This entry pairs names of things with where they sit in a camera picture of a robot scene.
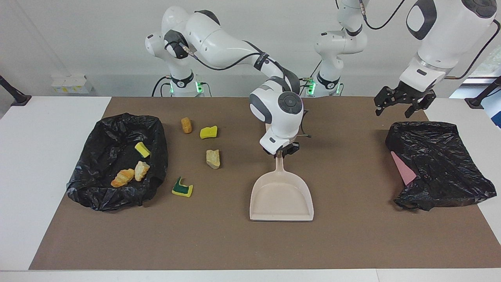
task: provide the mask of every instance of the white dustpan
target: white dustpan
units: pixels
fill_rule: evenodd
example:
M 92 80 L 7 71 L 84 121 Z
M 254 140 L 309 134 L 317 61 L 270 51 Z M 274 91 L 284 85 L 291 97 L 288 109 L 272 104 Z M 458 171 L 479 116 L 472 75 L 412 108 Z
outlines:
M 258 178 L 250 196 L 250 219 L 260 221 L 312 221 L 313 202 L 301 177 L 284 170 L 282 154 L 276 169 Z

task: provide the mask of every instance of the pink object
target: pink object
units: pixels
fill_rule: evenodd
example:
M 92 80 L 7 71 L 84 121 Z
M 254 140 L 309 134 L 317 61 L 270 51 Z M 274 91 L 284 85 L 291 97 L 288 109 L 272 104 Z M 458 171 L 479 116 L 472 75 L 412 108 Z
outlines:
M 410 169 L 406 164 L 395 154 L 394 151 L 391 151 L 391 156 L 397 165 L 398 172 L 400 172 L 400 176 L 402 177 L 405 185 L 411 183 L 415 178 L 416 174 Z

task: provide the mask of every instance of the table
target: table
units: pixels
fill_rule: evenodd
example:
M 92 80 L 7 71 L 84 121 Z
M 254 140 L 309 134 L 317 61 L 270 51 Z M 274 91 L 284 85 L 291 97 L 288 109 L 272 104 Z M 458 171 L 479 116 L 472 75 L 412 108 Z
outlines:
M 25 271 L 61 200 L 65 185 L 85 139 L 110 101 L 109 97 L 34 97 L 25 107 L 13 107 L 0 120 L 0 163 L 4 179 L 0 198 L 0 280 L 317 280 L 492 281 L 501 269 L 333 269 L 228 271 Z M 464 144 L 482 173 L 501 187 L 501 131 L 483 111 L 471 110 L 462 100 L 437 99 L 426 111 L 430 120 L 458 126 Z M 53 139 L 53 134 L 63 136 Z M 37 183 L 50 182 L 43 194 Z M 12 199 L 22 198 L 20 205 Z M 501 200 L 479 204 L 497 239 L 501 238 Z

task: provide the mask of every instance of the black circular button panel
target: black circular button panel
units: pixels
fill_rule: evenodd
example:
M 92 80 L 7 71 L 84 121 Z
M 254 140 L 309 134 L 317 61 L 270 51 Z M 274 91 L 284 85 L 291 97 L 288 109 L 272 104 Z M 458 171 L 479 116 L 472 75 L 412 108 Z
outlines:
M 303 109 L 303 103 L 297 94 L 287 91 L 279 96 L 279 107 L 286 113 L 298 114 Z
M 488 19 L 497 11 L 495 0 L 461 0 L 468 10 L 474 12 L 480 18 Z

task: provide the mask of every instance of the crumpled black bag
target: crumpled black bag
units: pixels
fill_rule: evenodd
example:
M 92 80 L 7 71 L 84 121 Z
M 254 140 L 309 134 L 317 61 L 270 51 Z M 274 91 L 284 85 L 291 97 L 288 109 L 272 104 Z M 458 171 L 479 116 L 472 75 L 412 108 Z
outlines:
M 143 141 L 151 155 L 143 158 L 134 146 Z M 120 188 L 111 181 L 120 170 L 134 169 L 138 161 L 151 167 L 141 182 L 132 179 Z M 151 200 L 165 179 L 167 142 L 157 117 L 124 113 L 96 123 L 67 184 L 73 201 L 97 211 L 141 206 Z
M 496 196 L 494 185 L 473 163 L 455 124 L 396 122 L 386 146 L 416 174 L 394 202 L 405 209 L 477 204 Z

